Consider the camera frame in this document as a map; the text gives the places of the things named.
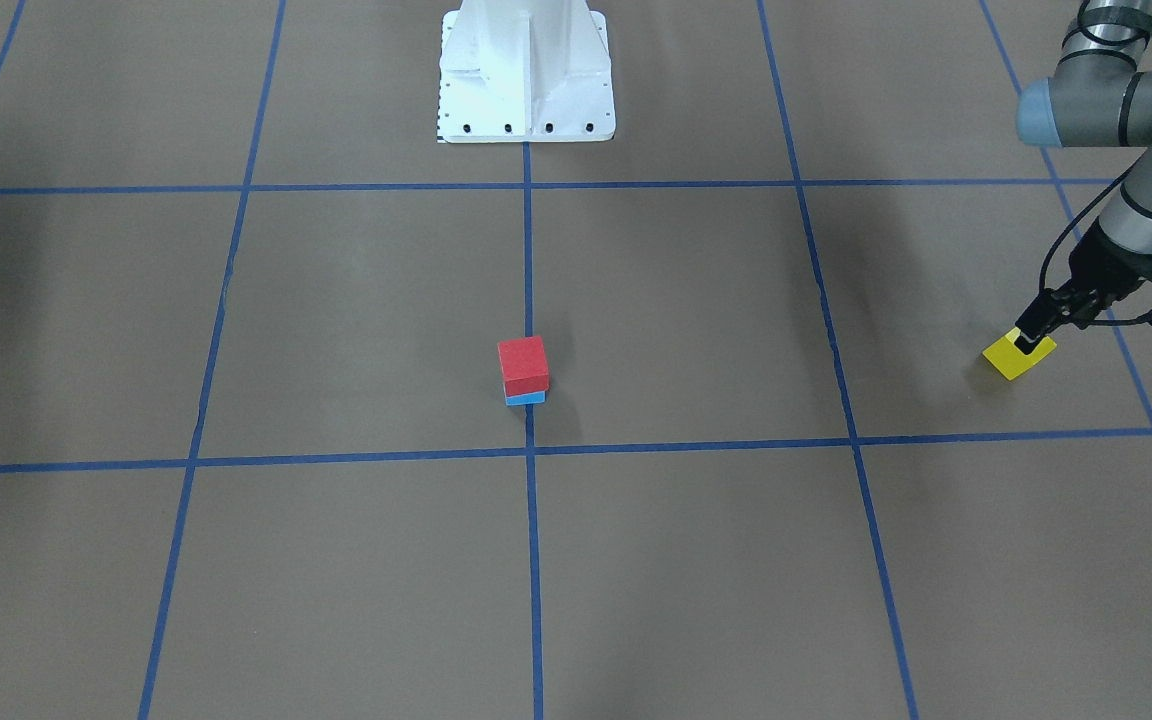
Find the yellow cube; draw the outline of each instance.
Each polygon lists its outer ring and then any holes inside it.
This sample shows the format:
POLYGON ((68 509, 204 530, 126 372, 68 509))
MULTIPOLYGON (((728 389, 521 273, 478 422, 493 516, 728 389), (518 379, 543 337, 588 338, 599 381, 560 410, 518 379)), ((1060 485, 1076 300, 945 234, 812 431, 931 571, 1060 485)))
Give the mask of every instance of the yellow cube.
POLYGON ((984 353, 982 353, 984 359, 995 366, 995 370, 1009 381, 1020 378, 1025 373, 1025 370, 1037 365, 1038 361, 1051 355, 1052 350, 1056 350, 1056 341, 1053 341, 1052 338, 1044 338, 1032 353, 1025 355, 1016 347, 1016 340, 1020 340, 1020 328, 1011 328, 1011 332, 999 338, 992 346, 984 348, 984 353))

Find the red cube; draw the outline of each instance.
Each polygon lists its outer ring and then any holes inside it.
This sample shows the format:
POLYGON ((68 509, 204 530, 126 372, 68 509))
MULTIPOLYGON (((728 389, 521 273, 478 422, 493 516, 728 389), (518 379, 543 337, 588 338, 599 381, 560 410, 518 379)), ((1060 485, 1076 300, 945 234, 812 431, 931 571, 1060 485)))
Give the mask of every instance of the red cube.
POLYGON ((545 343, 540 336, 499 342, 497 354, 507 397, 548 391, 550 362, 545 359, 545 343))

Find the white plastic stand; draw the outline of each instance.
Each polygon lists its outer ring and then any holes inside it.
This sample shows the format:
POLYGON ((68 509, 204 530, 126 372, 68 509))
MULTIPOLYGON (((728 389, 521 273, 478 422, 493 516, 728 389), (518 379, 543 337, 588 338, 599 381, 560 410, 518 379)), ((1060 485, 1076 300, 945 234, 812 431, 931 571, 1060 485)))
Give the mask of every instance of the white plastic stand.
POLYGON ((585 0, 463 0, 444 17, 438 139, 611 141, 607 47, 585 0))

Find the grid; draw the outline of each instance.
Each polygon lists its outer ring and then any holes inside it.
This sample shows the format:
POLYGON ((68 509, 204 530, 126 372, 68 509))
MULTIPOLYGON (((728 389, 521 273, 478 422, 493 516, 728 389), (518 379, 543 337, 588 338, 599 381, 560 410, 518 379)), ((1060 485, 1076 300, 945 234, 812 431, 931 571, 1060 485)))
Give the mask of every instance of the grid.
MULTIPOLYGON (((238 209, 234 218, 233 233, 229 243, 227 263, 225 264, 223 279, 221 279, 221 290, 218 304, 215 304, 214 327, 211 332, 211 342, 206 359, 204 377, 202 378, 200 395, 198 396, 197 422, 194 429, 191 445, 185 457, 165 457, 154 460, 101 460, 101 461, 77 461, 77 462, 22 462, 22 464, 0 464, 0 473, 60 473, 60 471, 99 471, 99 470, 146 470, 146 469, 174 469, 183 470, 183 483, 180 490, 177 516, 173 529, 172 546, 166 566, 159 612, 157 612, 154 638, 147 655, 147 667, 145 684, 141 696, 141 713, 138 717, 145 719, 150 715, 152 698, 154 698, 156 672, 159 665, 162 638, 169 620, 173 584, 175 569, 177 569, 180 544, 187 523, 189 509, 189 497, 191 497, 195 473, 200 468, 237 468, 237 467, 262 467, 262 465, 310 465, 310 464, 348 464, 348 462, 393 462, 393 461, 422 461, 422 460, 449 460, 449 458, 477 458, 477 457, 522 457, 526 462, 526 515, 529 515, 529 550, 530 550, 530 579, 531 579, 531 637, 532 637, 532 688, 535 689, 535 717, 540 720, 544 717, 544 670, 541 664, 541 605, 540 605, 540 528, 538 528, 538 497, 536 497, 536 457, 539 456, 562 456, 562 455, 596 455, 596 454, 641 454, 642 452, 705 452, 705 450, 767 450, 768 448, 809 448, 809 447, 846 447, 850 448, 855 464, 856 479, 861 486, 861 498, 863 498, 870 540, 873 544, 874 562, 879 579, 882 585, 882 597, 887 607, 888 623, 890 623, 890 638, 900 668, 901 682, 905 692, 905 705, 908 705, 909 717, 916 719, 919 715, 918 702, 915 696, 915 683, 910 676, 908 661, 905 660, 904 642, 902 641, 900 615, 895 594, 892 592, 890 578, 888 578, 887 562, 882 553, 882 535, 879 532, 879 521, 874 510, 872 497, 869 491, 867 469, 865 469, 864 448, 874 446, 893 445, 937 445, 937 444, 982 444, 982 442, 1017 442, 1017 441, 1044 441, 1044 439, 1069 439, 1069 438, 1127 438, 1127 437, 1152 437, 1152 402, 1144 381, 1135 366, 1132 351, 1126 341, 1123 332, 1114 328, 1119 350, 1123 355, 1126 367, 1132 378, 1135 391, 1140 401, 1144 412, 1149 418, 1147 427, 1121 427, 1121 429, 1070 429, 1070 430, 1036 430, 1036 432, 996 432, 996 433, 947 433, 947 434, 899 434, 899 435, 864 435, 856 429, 856 420, 852 414, 851 399, 847 389, 847 377, 844 362, 840 348, 838 348, 838 336, 833 316, 831 313, 829 297, 824 281, 823 268, 814 244, 814 233, 812 214, 806 197, 806 188, 812 187, 864 187, 864 185, 1043 185, 1052 187, 1061 202, 1068 218, 1074 218, 1068 196, 1064 189, 1069 185, 1101 185, 1108 182, 1107 179, 1062 179, 1052 162, 1046 150, 1039 150, 1043 162, 1046 165, 1048 176, 1046 179, 804 179, 799 172, 799 159, 795 149, 795 138, 791 123, 791 112, 787 108, 780 70, 776 65, 776 50, 772 40, 772 32, 768 26, 767 9, 763 0, 755 0, 758 6, 759 21, 761 23, 763 41, 765 53, 767 53, 771 69, 772 89, 776 97, 776 107, 780 111, 782 131, 788 162, 791 168, 791 179, 774 179, 774 181, 763 181, 763 179, 737 179, 737 181, 628 181, 628 182, 533 182, 531 172, 531 149, 526 143, 521 147, 522 181, 521 182, 493 182, 493 183, 253 183, 256 159, 260 151, 262 124, 264 124, 266 104, 270 99, 271 82, 273 82, 276 69, 279 37, 282 33, 285 10, 287 0, 279 0, 274 22, 273 36, 270 38, 270 53, 266 58, 264 82, 259 105, 252 123, 250 150, 247 156, 247 169, 244 170, 241 184, 161 184, 161 185, 92 185, 92 187, 0 187, 0 195, 128 195, 128 194, 238 194, 238 209), (838 395, 842 414, 846 418, 846 437, 817 437, 817 438, 782 438, 782 439, 748 439, 748 441, 726 442, 666 442, 666 444, 622 444, 622 445, 567 445, 567 446, 538 446, 535 435, 535 411, 532 407, 526 408, 525 414, 525 441, 520 447, 475 447, 475 448, 447 448, 447 450, 399 450, 399 452, 342 452, 342 454, 317 454, 317 455, 268 455, 268 456, 202 456, 200 444, 204 437, 207 406, 211 396, 211 384, 214 378, 215 365, 223 336, 225 324, 225 297, 229 288, 234 273, 234 259, 236 259, 238 245, 241 245, 243 234, 243 220, 247 214, 248 200, 252 194, 258 192, 370 192, 370 191, 502 191, 522 192, 524 202, 524 227, 522 227, 522 263, 524 263, 524 300, 525 321, 524 334, 535 332, 535 275, 532 275, 532 195, 536 191, 562 191, 562 190, 607 190, 607 188, 703 188, 703 187, 785 187, 795 191, 797 204, 799 204, 801 219, 806 236, 808 251, 812 260, 814 281, 819 291, 820 313, 823 313, 824 328, 829 343, 833 358, 833 370, 838 382, 838 395)), ((1020 79, 1015 69, 1011 68, 1011 60, 1007 54, 1005 40, 998 32, 995 20, 990 10, 987 0, 978 0, 982 18, 987 23, 990 32, 995 41, 998 54, 1002 61, 1002 67, 1009 76, 1011 86, 1020 93, 1020 79)), ((20 18, 26 8, 26 0, 18 0, 15 5, 9 26, 6 28, 3 45, 0 48, 0 71, 10 53, 13 40, 17 35, 20 18)))

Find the blue block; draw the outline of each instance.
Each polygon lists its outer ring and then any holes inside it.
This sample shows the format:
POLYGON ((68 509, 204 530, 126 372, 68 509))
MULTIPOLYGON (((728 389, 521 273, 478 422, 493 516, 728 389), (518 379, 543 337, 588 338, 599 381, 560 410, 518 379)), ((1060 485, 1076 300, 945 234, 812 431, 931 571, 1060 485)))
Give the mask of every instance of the blue block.
POLYGON ((545 391, 529 392, 526 395, 516 395, 513 397, 505 397, 503 403, 507 406, 536 406, 539 402, 545 401, 545 391))

